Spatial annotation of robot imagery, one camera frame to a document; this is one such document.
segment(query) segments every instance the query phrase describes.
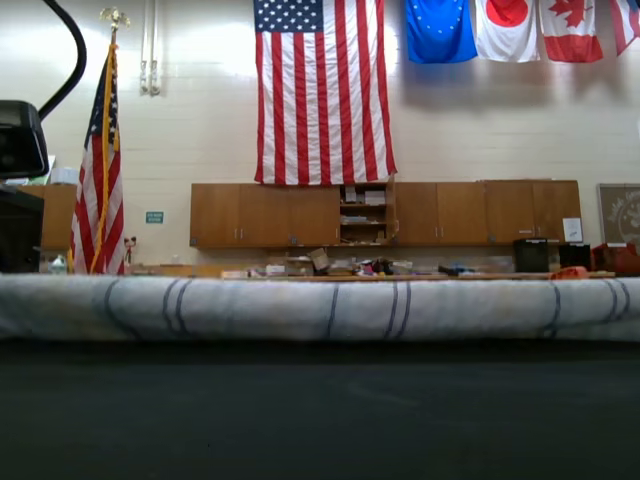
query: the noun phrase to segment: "american flag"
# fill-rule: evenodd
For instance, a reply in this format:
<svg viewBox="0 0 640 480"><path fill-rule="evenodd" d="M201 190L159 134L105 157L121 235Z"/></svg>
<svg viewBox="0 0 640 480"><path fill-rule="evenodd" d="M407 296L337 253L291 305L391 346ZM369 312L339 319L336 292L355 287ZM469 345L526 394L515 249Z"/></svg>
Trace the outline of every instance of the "american flag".
<svg viewBox="0 0 640 480"><path fill-rule="evenodd" d="M254 0L256 181L370 182L396 172L384 0Z"/></svg>
<svg viewBox="0 0 640 480"><path fill-rule="evenodd" d="M76 273L124 273L116 45L105 62L84 144L71 254Z"/></svg>

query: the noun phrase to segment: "bottle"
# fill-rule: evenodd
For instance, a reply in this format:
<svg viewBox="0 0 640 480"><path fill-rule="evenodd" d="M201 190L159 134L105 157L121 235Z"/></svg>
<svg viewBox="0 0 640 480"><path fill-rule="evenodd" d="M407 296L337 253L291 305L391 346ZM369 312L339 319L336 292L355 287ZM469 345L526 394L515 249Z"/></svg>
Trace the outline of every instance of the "bottle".
<svg viewBox="0 0 640 480"><path fill-rule="evenodd" d="M49 273L52 275L66 275L67 274L67 261L62 255L49 264Z"/></svg>

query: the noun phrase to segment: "cabinet door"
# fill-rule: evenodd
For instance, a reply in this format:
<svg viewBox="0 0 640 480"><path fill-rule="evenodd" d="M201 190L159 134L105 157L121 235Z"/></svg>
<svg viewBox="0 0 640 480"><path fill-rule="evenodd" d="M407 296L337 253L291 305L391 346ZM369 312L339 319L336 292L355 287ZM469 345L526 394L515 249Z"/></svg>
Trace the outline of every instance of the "cabinet door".
<svg viewBox="0 0 640 480"><path fill-rule="evenodd" d="M440 243L482 245L488 242L482 183L439 183Z"/></svg>
<svg viewBox="0 0 640 480"><path fill-rule="evenodd" d="M289 245L289 190L283 187L240 187L240 244L246 247Z"/></svg>
<svg viewBox="0 0 640 480"><path fill-rule="evenodd" d="M580 218L578 182L534 182L533 204L536 235L563 243L563 218Z"/></svg>
<svg viewBox="0 0 640 480"><path fill-rule="evenodd" d="M71 246L71 221L76 207L75 185L44 187L42 249L68 250Z"/></svg>
<svg viewBox="0 0 640 480"><path fill-rule="evenodd" d="M396 183L398 245L438 243L438 195L435 183Z"/></svg>
<svg viewBox="0 0 640 480"><path fill-rule="evenodd" d="M487 182L486 201L491 242L512 243L535 237L530 182Z"/></svg>
<svg viewBox="0 0 640 480"><path fill-rule="evenodd" d="M340 243L340 188L288 189L291 245Z"/></svg>
<svg viewBox="0 0 640 480"><path fill-rule="evenodd" d="M238 244L240 185L191 185L192 247L230 247Z"/></svg>

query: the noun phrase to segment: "paper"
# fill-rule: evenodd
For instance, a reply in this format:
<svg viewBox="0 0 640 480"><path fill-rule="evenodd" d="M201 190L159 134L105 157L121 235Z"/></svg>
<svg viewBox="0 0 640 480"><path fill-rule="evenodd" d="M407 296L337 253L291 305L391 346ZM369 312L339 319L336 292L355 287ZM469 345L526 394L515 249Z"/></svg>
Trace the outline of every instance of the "paper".
<svg viewBox="0 0 640 480"><path fill-rule="evenodd" d="M582 220L579 218L563 218L565 242L582 242Z"/></svg>
<svg viewBox="0 0 640 480"><path fill-rule="evenodd" d="M346 203L356 203L358 197L356 195L356 187L345 187L344 189L344 201Z"/></svg>

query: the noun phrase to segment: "black hose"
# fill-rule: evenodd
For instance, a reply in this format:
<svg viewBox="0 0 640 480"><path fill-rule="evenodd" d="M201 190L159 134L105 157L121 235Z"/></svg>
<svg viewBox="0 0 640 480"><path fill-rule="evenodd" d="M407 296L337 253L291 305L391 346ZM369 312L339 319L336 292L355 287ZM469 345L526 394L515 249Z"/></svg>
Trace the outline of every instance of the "black hose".
<svg viewBox="0 0 640 480"><path fill-rule="evenodd" d="M76 41L76 47L78 48L78 60L76 62L76 68L73 70L73 73L67 79L65 84L60 87L60 90L58 90L38 112L40 114L40 120L44 120L45 117L49 115L53 109L56 108L67 95L69 95L69 93L71 93L71 90L75 88L82 78L82 75L84 75L84 70L87 66L87 46L84 43L84 37L82 36L82 32L80 31L80 28L78 28L76 22L71 18L71 15L58 5L56 0L42 1L46 3L49 8L58 15L58 17L60 17L71 32L71 35L73 35L73 39Z"/></svg>

